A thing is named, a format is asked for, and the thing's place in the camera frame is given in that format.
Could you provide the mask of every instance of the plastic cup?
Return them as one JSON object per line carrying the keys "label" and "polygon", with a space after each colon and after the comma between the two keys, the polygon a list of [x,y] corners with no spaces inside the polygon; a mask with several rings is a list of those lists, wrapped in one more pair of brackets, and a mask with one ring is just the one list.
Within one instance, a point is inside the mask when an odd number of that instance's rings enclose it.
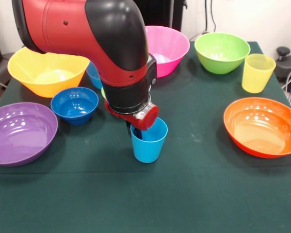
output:
{"label": "plastic cup", "polygon": [[247,56],[242,76],[243,89],[250,93],[263,91],[275,67],[276,62],[269,56],[263,54]]}
{"label": "plastic cup", "polygon": [[135,158],[142,163],[153,163],[159,158],[165,138],[168,133],[166,123],[157,118],[153,126],[142,132],[142,139],[136,137],[133,132],[134,127],[130,127],[132,147]]}

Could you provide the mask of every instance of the plastic bowl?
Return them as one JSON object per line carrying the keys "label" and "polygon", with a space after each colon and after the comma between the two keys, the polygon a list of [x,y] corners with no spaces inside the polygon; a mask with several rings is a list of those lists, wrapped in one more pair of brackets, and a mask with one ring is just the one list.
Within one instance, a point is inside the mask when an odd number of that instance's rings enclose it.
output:
{"label": "plastic bowl", "polygon": [[214,74],[227,74],[249,55],[250,45],[235,35],[207,33],[196,39],[195,50],[206,70]]}
{"label": "plastic bowl", "polygon": [[67,123],[82,125],[91,118],[98,102],[93,90],[74,87],[58,93],[51,101],[51,108]]}
{"label": "plastic bowl", "polygon": [[88,74],[92,84],[97,88],[97,89],[102,89],[102,83],[99,77],[98,70],[96,69],[95,65],[90,62],[86,69],[86,73]]}
{"label": "plastic bowl", "polygon": [[38,103],[0,108],[0,166],[20,166],[40,157],[54,139],[56,115]]}
{"label": "plastic bowl", "polygon": [[88,64],[85,57],[40,54],[24,47],[11,57],[8,70],[33,93],[53,98],[62,90],[78,86]]}
{"label": "plastic bowl", "polygon": [[181,32],[163,26],[146,26],[145,32],[148,51],[157,61],[158,78],[170,74],[188,53],[189,39]]}
{"label": "plastic bowl", "polygon": [[265,98],[244,98],[224,112],[227,132],[245,152],[260,158],[291,154],[291,108]]}

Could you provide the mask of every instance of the dark green cloth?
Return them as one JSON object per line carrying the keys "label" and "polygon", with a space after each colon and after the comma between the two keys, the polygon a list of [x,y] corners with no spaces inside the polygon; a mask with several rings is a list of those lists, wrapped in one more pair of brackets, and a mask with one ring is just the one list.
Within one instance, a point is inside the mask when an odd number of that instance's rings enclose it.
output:
{"label": "dark green cloth", "polygon": [[[274,75],[261,94],[246,93],[242,71],[206,72],[191,44],[151,91],[169,127],[153,164],[134,159],[125,122],[106,112],[101,95],[87,124],[60,120],[39,159],[0,167],[0,233],[291,233],[291,156],[250,156],[223,124],[236,99],[288,101]],[[81,85],[93,88],[87,75]],[[50,103],[11,80],[0,105],[20,101]]]}

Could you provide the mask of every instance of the yellow bowl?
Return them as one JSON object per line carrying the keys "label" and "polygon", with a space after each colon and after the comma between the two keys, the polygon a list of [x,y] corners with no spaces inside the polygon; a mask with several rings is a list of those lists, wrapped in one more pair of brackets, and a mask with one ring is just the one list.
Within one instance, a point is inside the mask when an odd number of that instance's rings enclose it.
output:
{"label": "yellow bowl", "polygon": [[8,70],[33,93],[53,98],[65,89],[78,86],[89,62],[81,56],[40,54],[24,47],[11,57]]}

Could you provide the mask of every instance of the blue cup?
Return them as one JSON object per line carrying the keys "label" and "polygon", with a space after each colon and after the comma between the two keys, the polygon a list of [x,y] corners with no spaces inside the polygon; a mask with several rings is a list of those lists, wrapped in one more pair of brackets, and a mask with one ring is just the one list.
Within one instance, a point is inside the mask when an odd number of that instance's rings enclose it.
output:
{"label": "blue cup", "polygon": [[142,163],[153,163],[159,158],[165,138],[168,133],[166,123],[157,118],[153,126],[147,131],[141,131],[142,139],[134,134],[134,127],[130,127],[132,147],[135,158]]}
{"label": "blue cup", "polygon": [[90,64],[88,65],[87,69],[86,69],[86,73],[88,74],[92,84],[98,88],[99,90],[102,89],[102,83],[99,77],[99,73],[95,67],[95,65],[90,62]]}
{"label": "blue cup", "polygon": [[73,87],[54,96],[50,106],[67,123],[82,125],[92,117],[98,102],[98,95],[93,90]]}

